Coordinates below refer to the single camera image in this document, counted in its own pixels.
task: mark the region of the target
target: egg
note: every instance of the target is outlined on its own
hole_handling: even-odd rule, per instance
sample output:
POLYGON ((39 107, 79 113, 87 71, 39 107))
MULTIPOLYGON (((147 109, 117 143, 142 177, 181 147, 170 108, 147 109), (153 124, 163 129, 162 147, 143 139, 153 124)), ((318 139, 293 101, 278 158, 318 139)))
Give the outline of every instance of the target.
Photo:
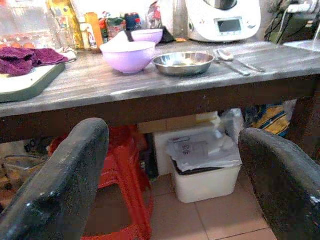
POLYGON ((25 49, 35 49, 36 47, 31 42, 27 42, 25 45, 23 45, 23 48, 25 48, 25 49))
POLYGON ((11 44, 11 47, 16 48, 16 49, 20 49, 22 46, 21 46, 20 43, 14 42, 14 43, 11 44))

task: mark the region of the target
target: purple towel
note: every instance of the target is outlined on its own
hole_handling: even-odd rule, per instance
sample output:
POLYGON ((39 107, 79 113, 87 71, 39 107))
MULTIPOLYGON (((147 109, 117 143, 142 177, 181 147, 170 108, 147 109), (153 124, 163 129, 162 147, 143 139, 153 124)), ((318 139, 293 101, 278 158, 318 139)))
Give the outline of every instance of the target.
POLYGON ((0 49, 0 74, 21 76, 32 68, 65 63, 68 58, 50 48, 25 49, 3 47, 0 49))

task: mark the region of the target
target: table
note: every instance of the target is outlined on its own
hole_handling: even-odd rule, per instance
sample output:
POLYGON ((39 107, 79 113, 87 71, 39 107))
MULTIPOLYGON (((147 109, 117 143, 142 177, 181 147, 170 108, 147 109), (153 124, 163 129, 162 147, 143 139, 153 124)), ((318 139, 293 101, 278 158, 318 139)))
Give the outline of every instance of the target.
POLYGON ((246 77, 212 64, 202 75, 169 77, 150 64, 124 75, 101 54, 83 52, 38 97, 0 104, 0 143, 62 135, 93 117, 120 126, 298 99, 288 138, 311 155, 320 136, 320 54, 268 42, 188 41, 157 46, 156 55, 219 48, 267 71, 246 77))

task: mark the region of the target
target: appliance display screen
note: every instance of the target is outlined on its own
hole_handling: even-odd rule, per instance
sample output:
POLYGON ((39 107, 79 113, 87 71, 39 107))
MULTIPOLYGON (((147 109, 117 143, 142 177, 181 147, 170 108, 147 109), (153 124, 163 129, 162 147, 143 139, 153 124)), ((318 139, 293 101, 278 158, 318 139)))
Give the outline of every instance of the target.
POLYGON ((239 19, 218 21, 218 26, 221 33, 241 31, 241 24, 239 19))

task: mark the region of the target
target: white kitchen appliance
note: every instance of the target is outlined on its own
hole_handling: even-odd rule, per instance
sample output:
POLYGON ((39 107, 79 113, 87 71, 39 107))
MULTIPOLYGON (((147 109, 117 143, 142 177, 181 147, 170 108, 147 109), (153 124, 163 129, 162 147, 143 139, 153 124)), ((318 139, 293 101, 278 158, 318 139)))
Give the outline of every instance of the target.
POLYGON ((185 2, 188 11, 188 37, 192 40, 239 41, 253 37, 261 25, 259 0, 185 0, 185 2))

